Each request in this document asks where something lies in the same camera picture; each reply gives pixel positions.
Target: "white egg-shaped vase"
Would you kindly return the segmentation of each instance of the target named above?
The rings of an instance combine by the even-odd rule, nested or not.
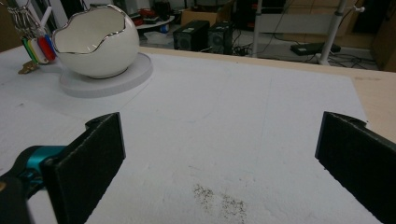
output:
[[[139,51],[134,23],[112,5],[91,6],[73,15],[63,28],[54,31],[52,42],[63,65],[93,78],[122,73]]]

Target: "cardboard box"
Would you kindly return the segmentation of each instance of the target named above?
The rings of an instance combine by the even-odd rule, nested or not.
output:
[[[209,21],[210,26],[216,23],[218,17],[218,13],[216,12],[198,12],[192,11],[191,8],[185,9],[181,13],[181,24],[184,26],[185,24],[189,23],[190,21]]]
[[[0,52],[13,49],[21,45],[21,38],[18,36],[12,23],[11,15],[6,7],[0,6]]]
[[[396,72],[396,0],[392,3],[372,45],[378,68],[387,72]]]
[[[355,0],[346,0],[347,6],[355,5]],[[313,15],[332,15],[338,7],[340,1],[334,0],[295,0],[291,3],[288,9],[288,14],[313,14]],[[343,23],[337,30],[337,36],[344,36],[347,33],[347,27],[351,21],[353,13],[349,13],[343,18]]]

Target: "metal stand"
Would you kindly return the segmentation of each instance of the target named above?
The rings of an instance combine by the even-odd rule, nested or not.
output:
[[[259,42],[260,19],[262,16],[262,0],[257,3],[256,20],[254,22],[252,58],[257,58],[257,45]]]
[[[323,46],[323,50],[320,54],[320,57],[317,55],[319,64],[329,65],[328,62],[329,53],[332,49],[332,43],[334,42],[335,35],[337,34],[338,26],[340,25],[340,22],[343,19],[344,9],[346,8],[346,4],[347,4],[347,0],[341,0],[340,3],[338,4],[337,10],[334,12],[334,15],[332,17],[332,23],[329,27],[329,33],[327,35],[327,40]]]
[[[338,26],[340,25],[340,22],[343,19],[346,4],[347,4],[347,0],[340,0],[340,3],[338,4],[338,8],[334,12],[334,15],[332,17],[332,22],[329,27],[327,40],[323,46],[323,50],[321,54],[317,55],[318,62],[320,64],[329,65],[328,62],[329,53],[332,48],[332,43],[334,42],[335,35],[337,34]],[[262,0],[259,0],[257,4],[256,21],[254,25],[253,51],[251,55],[253,58],[257,58],[257,45],[259,42],[259,27],[261,23],[261,16],[262,16]]]

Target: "cable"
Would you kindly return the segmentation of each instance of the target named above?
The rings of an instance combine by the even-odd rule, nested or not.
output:
[[[297,9],[337,9],[338,7],[330,7],[330,6],[312,6],[312,7],[308,7],[307,5],[293,5],[290,8],[297,8]],[[283,9],[283,7],[263,7],[263,9]]]
[[[343,63],[337,62],[336,60],[331,59],[331,58],[329,58],[329,63],[335,63],[335,64],[341,65],[341,66],[343,66],[343,67],[347,67],[347,66],[344,65]]]
[[[200,52],[205,52],[205,51],[210,50],[210,49],[212,49],[212,47],[209,47],[207,49],[201,49]]]
[[[84,0],[81,0],[81,5],[82,5],[82,8],[84,8],[85,10],[88,10],[87,5],[85,5]]]
[[[332,57],[329,57],[330,60],[334,61],[334,62],[338,62],[338,63],[350,63],[350,61],[337,61]]]
[[[283,16],[285,15],[286,11],[290,8],[291,4],[293,4],[293,2],[294,2],[294,0],[291,0],[290,3],[288,4],[288,6],[285,7],[284,10],[282,11],[282,15],[280,16],[279,22],[277,23],[277,25],[275,27],[275,30],[272,32],[271,39],[268,42],[268,44],[265,46],[264,50],[258,51],[258,52],[252,52],[250,56],[253,56],[253,54],[264,53],[265,50],[268,48],[268,46],[270,46],[272,40],[274,39],[274,35],[276,33],[276,30],[279,27],[279,24],[282,22]]]
[[[253,43],[246,44],[246,45],[243,45],[243,46],[234,47],[233,48],[233,55],[237,55],[237,56],[246,56],[246,55],[248,55],[249,54],[248,51],[250,50],[250,46],[252,44]]]
[[[274,38],[277,39],[277,40],[285,41],[285,42],[294,42],[294,43],[296,43],[297,45],[301,45],[301,44],[300,44],[298,41],[296,41],[296,40],[282,39],[282,38],[277,37],[276,35],[277,35],[277,34],[274,34]]]
[[[309,63],[309,61],[311,61],[313,58],[315,58],[316,54],[312,55],[311,58],[306,59],[305,61],[303,61],[303,63]]]
[[[312,8],[314,7],[314,3],[315,3],[315,1],[312,1],[311,8],[309,9],[309,14],[312,14]],[[304,34],[304,44],[305,45],[306,45],[306,35],[307,34]]]
[[[234,28],[234,29],[233,29],[233,32],[235,32],[235,31],[238,31],[239,34],[238,34],[238,36],[235,38],[235,40],[233,41],[233,44],[231,45],[232,48],[233,48],[233,46],[235,45],[236,40],[239,39],[239,37],[241,37],[241,34],[242,34],[241,30],[239,30],[239,29]]]
[[[341,19],[340,24],[338,25],[338,28],[340,28],[340,26],[343,24],[343,21],[345,20],[345,18],[347,17],[347,15],[349,15],[349,13],[352,12],[352,10],[354,9],[354,7],[359,3],[360,0],[356,0],[355,4],[353,5],[353,7],[346,13],[346,15],[343,17],[343,19]]]
[[[359,66],[360,68],[362,68],[362,69],[365,69],[365,70],[367,70],[367,68],[366,67],[363,67],[363,66],[361,66],[360,64],[358,64],[358,63],[356,63],[356,64],[353,64],[352,66],[351,66],[351,68],[354,68],[355,66]]]
[[[362,61],[364,61],[365,63],[371,63],[371,64],[376,64],[375,60],[373,59],[367,59],[367,58],[361,58],[352,54],[345,54],[345,53],[337,53],[334,54],[331,52],[331,55],[333,57],[337,57],[337,58],[341,58],[341,59],[352,59],[352,58],[356,58],[356,59],[361,59]]]

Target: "wooden table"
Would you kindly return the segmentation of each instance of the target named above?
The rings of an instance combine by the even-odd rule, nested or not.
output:
[[[152,76],[93,99],[42,68],[17,75],[23,48],[1,53],[0,175],[25,148],[68,145],[120,111],[126,159],[88,223],[378,223],[314,154],[328,109],[395,142],[394,74],[140,50]],[[29,204],[36,223],[55,222],[45,191]]]

